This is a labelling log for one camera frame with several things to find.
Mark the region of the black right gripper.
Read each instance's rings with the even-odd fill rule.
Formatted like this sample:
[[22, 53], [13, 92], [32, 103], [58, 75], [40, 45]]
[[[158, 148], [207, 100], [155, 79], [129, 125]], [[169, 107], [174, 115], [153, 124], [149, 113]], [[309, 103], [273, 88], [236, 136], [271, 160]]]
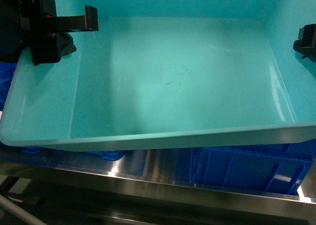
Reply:
[[316, 25], [309, 24], [299, 29], [298, 40], [294, 41], [293, 49], [299, 53], [300, 59], [316, 61]]

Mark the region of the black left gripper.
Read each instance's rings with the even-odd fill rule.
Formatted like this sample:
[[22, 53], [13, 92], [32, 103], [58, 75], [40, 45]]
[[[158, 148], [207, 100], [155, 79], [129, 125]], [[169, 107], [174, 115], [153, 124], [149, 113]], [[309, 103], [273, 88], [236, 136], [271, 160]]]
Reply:
[[17, 63], [27, 47], [36, 66], [76, 52], [67, 32], [99, 31], [97, 8], [84, 9], [84, 15], [57, 17], [55, 0], [0, 0], [1, 62]]

